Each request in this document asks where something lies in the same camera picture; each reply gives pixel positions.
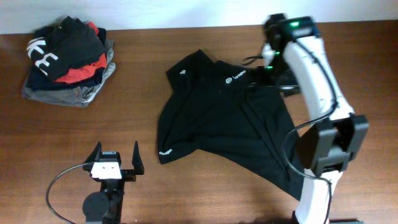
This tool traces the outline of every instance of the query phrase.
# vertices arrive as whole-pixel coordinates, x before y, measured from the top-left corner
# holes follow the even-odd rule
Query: black cloth
[[[104,68],[99,68],[95,70],[92,77],[82,80],[76,83],[64,83],[64,82],[52,82],[50,81],[36,66],[30,68],[29,77],[27,79],[26,86],[31,88],[32,91],[36,90],[67,90],[76,88],[79,86],[95,86],[101,84],[102,74]]]
[[[173,94],[159,118],[161,164],[197,149],[211,152],[253,171],[300,199],[303,179],[291,174],[280,155],[284,136],[294,128],[277,88],[248,88],[252,80],[241,67],[213,63],[201,50],[167,71]],[[289,139],[287,155],[302,170]]]
[[[39,68],[51,81],[66,75],[69,68],[77,69],[97,62],[106,51],[92,28],[79,19],[72,19],[69,16],[59,26],[52,29],[45,27],[44,30],[37,32],[43,38],[33,40],[30,45],[44,40],[45,45],[38,45],[44,53],[33,50],[30,53],[30,58],[35,64],[36,61],[42,60],[44,55],[53,54],[57,57],[47,57],[48,66],[44,63],[39,65]]]

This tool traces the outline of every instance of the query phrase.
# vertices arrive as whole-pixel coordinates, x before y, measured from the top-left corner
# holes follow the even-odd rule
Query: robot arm
[[[331,190],[325,181],[305,178],[294,220],[299,224],[328,223],[325,217],[330,206],[329,192],[333,193],[348,162],[358,153],[368,122],[364,116],[355,116],[344,98],[328,64],[320,33],[310,17],[286,19],[283,14],[276,14],[264,28],[265,66],[272,59],[283,60],[276,65],[289,66],[305,98],[310,119],[328,114],[337,103],[332,114],[314,124],[295,145],[305,174],[329,180]]]

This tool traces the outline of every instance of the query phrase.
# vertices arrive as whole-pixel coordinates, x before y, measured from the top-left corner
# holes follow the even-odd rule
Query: table surface
[[[340,88],[370,129],[337,185],[331,218],[398,223],[398,21],[319,24]],[[252,223],[291,216],[298,201],[266,179],[197,150],[160,165],[157,120],[172,91],[165,71],[198,50],[236,63],[257,54],[260,26],[109,31],[115,74],[85,109],[22,99],[31,62],[26,35],[0,35],[0,223],[61,223],[45,190],[101,141],[130,169],[139,142],[146,174],[126,184],[123,223]],[[285,100],[295,124],[308,119],[302,95]],[[100,189],[81,169],[50,193],[56,211],[77,223],[85,197]]]

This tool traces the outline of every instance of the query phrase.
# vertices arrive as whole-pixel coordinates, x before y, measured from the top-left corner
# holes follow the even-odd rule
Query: pile of clothes
[[[37,30],[27,54],[33,66],[22,97],[54,105],[87,107],[116,69],[106,30],[71,17]]]

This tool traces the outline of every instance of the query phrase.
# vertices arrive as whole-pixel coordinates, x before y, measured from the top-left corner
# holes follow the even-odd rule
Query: wooden table
[[[329,62],[357,114],[370,130],[340,180],[332,218],[398,223],[398,22],[319,24]],[[157,120],[172,93],[165,71],[205,49],[236,63],[257,54],[260,26],[109,31],[115,74],[88,108],[21,98],[31,62],[32,35],[0,35],[0,223],[61,223],[44,193],[61,171],[83,162],[97,141],[119,151],[129,169],[138,140],[146,174],[126,184],[124,223],[249,223],[288,218],[298,201],[241,166],[201,150],[160,165]],[[296,124],[308,119],[301,95],[286,99]],[[85,197],[100,189],[81,169],[50,193],[54,208],[83,223]]]

